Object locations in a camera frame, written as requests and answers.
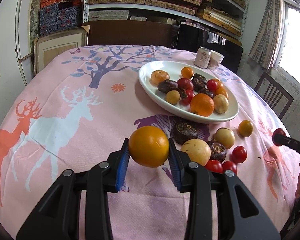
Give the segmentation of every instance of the white cup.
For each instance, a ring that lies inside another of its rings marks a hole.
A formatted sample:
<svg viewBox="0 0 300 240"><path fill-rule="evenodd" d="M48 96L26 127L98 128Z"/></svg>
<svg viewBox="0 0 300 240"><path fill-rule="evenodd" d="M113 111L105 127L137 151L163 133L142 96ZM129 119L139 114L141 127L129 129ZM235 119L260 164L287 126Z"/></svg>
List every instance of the white cup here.
<svg viewBox="0 0 300 240"><path fill-rule="evenodd" d="M211 58L208 64L208 68L211 70L216 70L218 69L219 65L221 64L223 58L225 56L223 56L222 54L212 50L211 51Z"/></svg>

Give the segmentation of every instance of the plate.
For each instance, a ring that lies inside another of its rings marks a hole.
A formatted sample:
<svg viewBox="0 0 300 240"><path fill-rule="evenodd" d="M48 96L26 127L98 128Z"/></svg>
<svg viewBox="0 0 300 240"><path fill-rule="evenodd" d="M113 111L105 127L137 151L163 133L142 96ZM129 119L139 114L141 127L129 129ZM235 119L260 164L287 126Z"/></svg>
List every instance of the plate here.
<svg viewBox="0 0 300 240"><path fill-rule="evenodd" d="M181 69L186 66L191 67L194 73L198 73L204 76L207 80L215 78L214 76L211 76L204 70L195 66L190 66L175 61L153 61L146 63L140 68L139 81L145 92L154 102L176 116L198 123L220 123L234 119L239 113L239 104L233 93L226 86L225 89L229 94L228 111L224 114L213 112L209 117L204 117L191 113L190 106L184 106L180 102L175 106L168 103L167 101L165 101L166 94L160 92L157 87L150 82L151 73L159 69L168 72L170 75L170 79L177 81L179 78L182 78Z"/></svg>

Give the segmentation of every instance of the pink tablecloth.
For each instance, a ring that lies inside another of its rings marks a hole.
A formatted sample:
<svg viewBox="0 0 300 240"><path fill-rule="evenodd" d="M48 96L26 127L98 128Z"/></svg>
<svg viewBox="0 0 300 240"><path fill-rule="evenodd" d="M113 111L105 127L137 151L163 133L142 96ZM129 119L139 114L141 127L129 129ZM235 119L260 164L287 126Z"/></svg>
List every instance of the pink tablecloth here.
<svg viewBox="0 0 300 240"><path fill-rule="evenodd" d="M90 46L56 57L19 95L1 125L0 222L7 231L16 236L63 170L89 170L144 125L157 126L169 137L177 118L146 95L138 70L149 61L192 65L194 58L188 51L153 46ZM207 72L232 90L240 113L230 122L200 124L201 138L209 140L224 126L236 131L245 119L253 122L249 138L235 132L234 147L248 151L238 176L280 230L293 206L300 157L274 146L272 132L285 128L258 94L225 67ZM183 239L189 194L178 193L170 178L168 162L151 169L130 161L122 191L109 194L114 239Z"/></svg>

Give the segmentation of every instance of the deer print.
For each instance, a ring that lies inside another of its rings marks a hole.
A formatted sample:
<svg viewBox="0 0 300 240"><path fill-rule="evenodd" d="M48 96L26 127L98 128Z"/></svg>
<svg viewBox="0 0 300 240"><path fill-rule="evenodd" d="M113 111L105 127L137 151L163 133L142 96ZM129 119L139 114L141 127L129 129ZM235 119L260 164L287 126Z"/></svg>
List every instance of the deer print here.
<svg viewBox="0 0 300 240"><path fill-rule="evenodd" d="M37 98L35 100L28 102L23 107L23 111L19 112L19 106L20 104L24 102L24 100L21 100L16 107L16 114L19 117L16 128L12 133L0 129L0 205L2 207L2 199L1 199L1 165L3 162L3 158L8 155L9 150L18 142L19 137L21 133L28 134L29 133L29 126L30 126L30 120L31 119L38 119L41 117L40 114L40 104L38 104L36 107L35 104L37 102Z"/></svg>
<svg viewBox="0 0 300 240"><path fill-rule="evenodd" d="M269 136L272 136L273 132L271 131L271 129L264 125L264 123L259 120L259 125L261 127L261 129L258 129L261 133L264 133L264 134L267 134ZM282 154L281 154L281 151L279 149L279 147L273 145L271 146L270 148L268 148L264 153L263 153L263 160L265 161L265 165L266 165L266 169L267 169L267 172L268 172L268 177L267 177L267 183L270 187L270 190L271 190L271 193L272 195L278 199L278 196L274 190L274 187L272 185L272 178L275 174L275 170L278 168L279 164L282 165L283 167L283 171L284 171L284 174L285 174L285 177L286 177L286 181L288 184L290 184L289 182L289 179L287 177L287 173L290 173L290 176L294 179L294 177L292 176L287 164L285 163L285 161L283 160L282 158ZM284 190L287 190L287 187L282 184L282 188Z"/></svg>
<svg viewBox="0 0 300 240"><path fill-rule="evenodd" d="M69 140L75 135L82 117L89 121L93 120L89 105L97 106L102 103L97 102L99 97L95 97L93 92L91 92L90 95L85 96L86 87L73 92L73 99L69 100L64 93L66 89L68 88L64 87L61 89L61 97L64 101L69 103L70 107L72 107L72 110L68 113L68 115L65 118L41 117L35 122L32 122L28 135L21 140L21 143L15 150L16 152L18 148L25 145L28 141L33 141L44 148L42 156L31 169L28 178L26 179L26 189L28 191L30 191L29 183L32 174L37 168L40 168L43 161L45 161L48 157L50 157L52 167L51 178L52 181L55 181L58 175L57 160L60 148L66 146ZM17 180L15 170L13 173L15 180Z"/></svg>

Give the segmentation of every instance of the checkered curtain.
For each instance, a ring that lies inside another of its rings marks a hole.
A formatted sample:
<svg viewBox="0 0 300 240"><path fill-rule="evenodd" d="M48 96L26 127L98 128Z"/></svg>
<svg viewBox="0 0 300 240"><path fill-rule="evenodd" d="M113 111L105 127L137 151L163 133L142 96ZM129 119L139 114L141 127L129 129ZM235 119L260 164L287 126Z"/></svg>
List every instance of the checkered curtain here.
<svg viewBox="0 0 300 240"><path fill-rule="evenodd" d="M263 19L249 57L266 70L271 70L279 48L282 0L268 0Z"/></svg>

